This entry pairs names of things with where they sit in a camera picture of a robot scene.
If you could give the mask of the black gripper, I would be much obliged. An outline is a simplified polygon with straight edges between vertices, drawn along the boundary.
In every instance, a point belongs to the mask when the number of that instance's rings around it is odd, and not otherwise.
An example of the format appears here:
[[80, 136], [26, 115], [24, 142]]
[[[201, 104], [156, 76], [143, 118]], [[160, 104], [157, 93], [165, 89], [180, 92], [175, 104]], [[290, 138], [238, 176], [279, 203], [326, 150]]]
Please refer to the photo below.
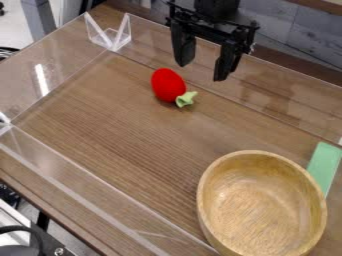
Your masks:
[[224, 81], [236, 69], [242, 53], [254, 49], [259, 24], [239, 13], [240, 0], [192, 1], [192, 7], [185, 7], [184, 0], [165, 0], [175, 61], [184, 67], [193, 60], [195, 37], [216, 44], [226, 41], [214, 69], [214, 80]]

